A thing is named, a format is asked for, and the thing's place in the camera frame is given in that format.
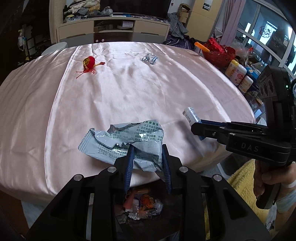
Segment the person's right hand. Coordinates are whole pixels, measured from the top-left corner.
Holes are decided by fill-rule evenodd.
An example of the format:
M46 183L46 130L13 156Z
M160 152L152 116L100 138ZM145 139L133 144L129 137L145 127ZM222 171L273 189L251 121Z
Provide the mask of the person's right hand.
M253 192L256 198L262 195L265 191L264 185L274 185L281 184L280 193L278 195L279 199L285 197L293 190L295 190L295 162L291 163L285 170L274 171L267 173L262 171L259 161L255 161L255 172L254 172L254 186Z

